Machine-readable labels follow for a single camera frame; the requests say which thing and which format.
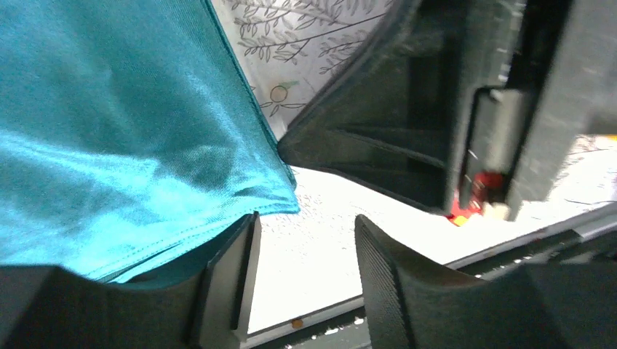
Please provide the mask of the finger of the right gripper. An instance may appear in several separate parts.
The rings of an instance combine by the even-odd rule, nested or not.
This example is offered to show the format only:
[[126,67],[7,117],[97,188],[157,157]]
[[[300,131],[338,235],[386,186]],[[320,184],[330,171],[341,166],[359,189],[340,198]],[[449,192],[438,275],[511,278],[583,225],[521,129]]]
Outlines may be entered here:
[[453,125],[475,1],[394,1],[289,125],[282,160],[432,214],[455,191]]

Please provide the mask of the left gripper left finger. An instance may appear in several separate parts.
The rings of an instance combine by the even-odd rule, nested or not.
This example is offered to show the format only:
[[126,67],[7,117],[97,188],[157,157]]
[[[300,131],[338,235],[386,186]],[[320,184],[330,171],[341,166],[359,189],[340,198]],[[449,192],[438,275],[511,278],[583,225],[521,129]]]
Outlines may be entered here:
[[123,284],[55,266],[1,268],[3,348],[239,348],[260,253],[247,214],[213,240]]

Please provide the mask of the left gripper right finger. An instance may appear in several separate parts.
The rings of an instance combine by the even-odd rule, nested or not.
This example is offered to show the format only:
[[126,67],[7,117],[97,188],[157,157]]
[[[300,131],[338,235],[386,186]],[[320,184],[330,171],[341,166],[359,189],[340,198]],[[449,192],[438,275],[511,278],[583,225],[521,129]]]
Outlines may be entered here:
[[483,279],[355,220],[365,313],[374,348],[614,348],[616,229],[576,230],[500,254]]

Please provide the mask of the teal cloth napkin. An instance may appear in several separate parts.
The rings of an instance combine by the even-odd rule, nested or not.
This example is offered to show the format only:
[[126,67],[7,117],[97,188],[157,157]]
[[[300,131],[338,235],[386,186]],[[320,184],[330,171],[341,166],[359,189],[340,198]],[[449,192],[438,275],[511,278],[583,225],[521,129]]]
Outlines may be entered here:
[[1,264],[127,281],[295,179],[209,1],[1,3]]

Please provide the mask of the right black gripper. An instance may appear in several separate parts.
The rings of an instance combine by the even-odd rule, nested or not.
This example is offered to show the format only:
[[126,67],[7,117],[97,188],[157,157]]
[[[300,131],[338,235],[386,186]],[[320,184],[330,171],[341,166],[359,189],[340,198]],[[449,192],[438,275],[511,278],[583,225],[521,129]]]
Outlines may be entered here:
[[616,3],[499,1],[494,30],[505,79],[474,94],[457,191],[504,175],[507,220],[549,195],[577,136],[616,133]]

